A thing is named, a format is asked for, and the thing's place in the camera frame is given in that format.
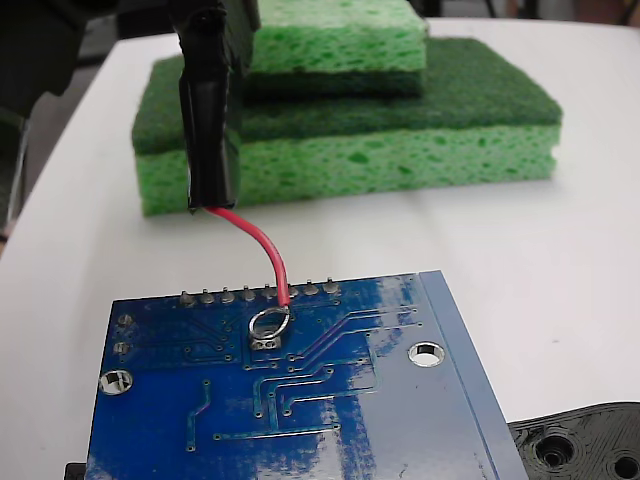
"sponge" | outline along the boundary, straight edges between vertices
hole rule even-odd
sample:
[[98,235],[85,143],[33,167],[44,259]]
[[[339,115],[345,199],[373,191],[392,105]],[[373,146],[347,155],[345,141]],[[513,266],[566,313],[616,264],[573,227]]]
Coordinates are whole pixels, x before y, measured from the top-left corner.
[[[240,203],[548,178],[558,105],[476,40],[432,39],[429,55],[423,98],[246,108]],[[180,62],[156,65],[134,125],[146,215],[186,205]]]
[[426,24],[406,1],[261,0],[260,15],[248,98],[422,91]]

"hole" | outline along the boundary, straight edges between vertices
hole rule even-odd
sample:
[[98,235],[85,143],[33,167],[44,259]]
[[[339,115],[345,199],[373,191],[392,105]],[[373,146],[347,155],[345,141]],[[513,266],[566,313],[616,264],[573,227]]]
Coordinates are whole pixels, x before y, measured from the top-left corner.
[[122,395],[133,386],[133,375],[126,370],[110,370],[100,377],[98,387],[105,395]]
[[416,343],[409,349],[409,359],[419,367],[437,367],[444,360],[444,350],[437,343]]
[[616,462],[614,471],[620,478],[636,478],[640,472],[640,465],[634,458],[622,457]]
[[549,436],[538,443],[536,455],[547,467],[558,468],[573,459],[573,445],[558,435]]

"white surface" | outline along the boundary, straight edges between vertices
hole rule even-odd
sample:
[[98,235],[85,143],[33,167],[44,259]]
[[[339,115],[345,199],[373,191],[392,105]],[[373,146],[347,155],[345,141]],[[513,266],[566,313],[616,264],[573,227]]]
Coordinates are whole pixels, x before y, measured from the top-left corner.
[[[565,110],[552,181],[268,206],[292,282],[442,269],[508,421],[640,401],[640,33],[436,21],[527,71]],[[111,302],[272,281],[221,220],[140,215],[130,130],[172,36],[119,44],[0,260],[0,465],[61,478],[87,451]]]

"green sponge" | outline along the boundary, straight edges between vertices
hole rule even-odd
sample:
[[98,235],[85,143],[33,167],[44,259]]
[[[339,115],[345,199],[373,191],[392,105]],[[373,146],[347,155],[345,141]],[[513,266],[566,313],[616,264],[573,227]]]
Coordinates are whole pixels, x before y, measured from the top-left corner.
[[[241,204],[548,178],[558,105],[476,40],[432,39],[429,52],[424,98],[247,108]],[[146,215],[186,208],[179,74],[179,59],[156,65],[134,125]]]
[[422,91],[426,24],[406,1],[261,0],[260,15],[248,98]]

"blue circuit board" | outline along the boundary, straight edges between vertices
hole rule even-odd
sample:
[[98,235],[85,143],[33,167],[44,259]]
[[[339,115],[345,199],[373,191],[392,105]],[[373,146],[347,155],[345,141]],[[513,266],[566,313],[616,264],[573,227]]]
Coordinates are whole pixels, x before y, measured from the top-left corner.
[[273,350],[248,331],[272,288],[115,302],[101,375],[131,383],[98,391],[86,478],[526,478],[439,272],[326,285]]

